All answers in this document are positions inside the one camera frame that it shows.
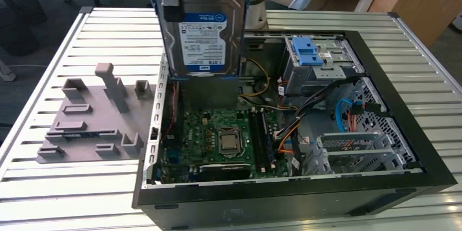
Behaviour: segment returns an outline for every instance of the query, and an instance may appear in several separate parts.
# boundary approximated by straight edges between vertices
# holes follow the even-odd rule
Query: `blue plastic clip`
[[[325,61],[318,56],[318,48],[313,44],[312,38],[294,37],[292,41],[294,43],[300,64],[304,66],[322,66]]]

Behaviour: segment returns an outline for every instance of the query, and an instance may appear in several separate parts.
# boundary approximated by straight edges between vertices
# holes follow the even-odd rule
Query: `metal slatted table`
[[[361,32],[462,183],[461,87],[402,21],[386,14],[269,11],[269,25],[272,29]],[[0,149],[0,230],[158,230],[143,212],[131,208],[138,160],[38,164],[35,156],[65,98],[61,87],[66,79],[82,77],[87,85],[102,85],[93,76],[94,66],[113,62],[114,74],[125,84],[137,80],[157,83],[162,53],[151,9],[95,8],[90,14],[79,14]],[[229,229],[461,230],[461,213],[459,184],[376,216]]]

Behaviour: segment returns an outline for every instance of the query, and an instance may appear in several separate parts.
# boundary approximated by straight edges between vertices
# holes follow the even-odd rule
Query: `hard drive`
[[[246,0],[183,0],[183,4],[182,23],[167,22],[158,10],[171,76],[237,76]]]

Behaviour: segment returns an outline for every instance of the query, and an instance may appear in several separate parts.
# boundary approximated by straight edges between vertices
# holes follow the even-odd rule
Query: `blue cable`
[[[340,127],[340,131],[345,132],[345,128],[342,125],[342,119],[341,119],[341,108],[342,108],[342,103],[348,103],[353,105],[353,101],[348,100],[346,98],[341,99],[337,106],[336,106],[336,120],[337,120],[337,126]]]

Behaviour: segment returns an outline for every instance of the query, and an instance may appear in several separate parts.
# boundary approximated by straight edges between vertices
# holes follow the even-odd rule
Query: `green motherboard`
[[[258,155],[253,143],[253,126],[248,110],[187,111],[183,120],[181,148],[167,149],[170,183],[194,182],[191,171],[205,164],[250,164],[249,179],[289,176],[286,159],[272,158],[272,168],[262,170],[256,163]],[[269,136],[278,129],[277,113],[265,112]]]

